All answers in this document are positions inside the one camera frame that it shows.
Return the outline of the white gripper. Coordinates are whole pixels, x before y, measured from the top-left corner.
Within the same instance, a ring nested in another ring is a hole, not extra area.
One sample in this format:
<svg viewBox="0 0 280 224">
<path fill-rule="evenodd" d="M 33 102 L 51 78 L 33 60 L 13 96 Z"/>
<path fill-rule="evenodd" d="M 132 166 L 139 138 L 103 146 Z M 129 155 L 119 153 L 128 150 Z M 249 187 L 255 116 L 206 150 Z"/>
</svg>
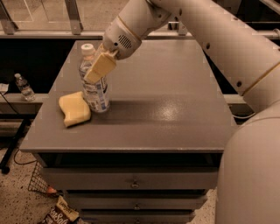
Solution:
<svg viewBox="0 0 280 224">
<path fill-rule="evenodd" d="M 142 44 L 142 40 L 127 27 L 120 17 L 116 17 L 106 29 L 102 44 L 110 52 L 98 54 L 93 65 L 87 70 L 84 77 L 86 82 L 96 83 L 109 74 L 116 67 L 116 59 L 124 60 L 130 57 Z"/>
</svg>

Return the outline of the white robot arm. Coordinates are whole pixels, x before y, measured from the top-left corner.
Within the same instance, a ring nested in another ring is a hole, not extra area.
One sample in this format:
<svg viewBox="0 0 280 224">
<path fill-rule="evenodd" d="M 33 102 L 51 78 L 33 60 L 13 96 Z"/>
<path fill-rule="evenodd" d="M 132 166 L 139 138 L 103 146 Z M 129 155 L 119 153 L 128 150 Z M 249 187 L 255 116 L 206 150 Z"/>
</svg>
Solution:
<svg viewBox="0 0 280 224">
<path fill-rule="evenodd" d="M 280 224 L 280 49 L 214 0 L 129 0 L 86 79 L 95 83 L 175 16 L 255 111 L 220 161 L 215 224 Z"/>
</svg>

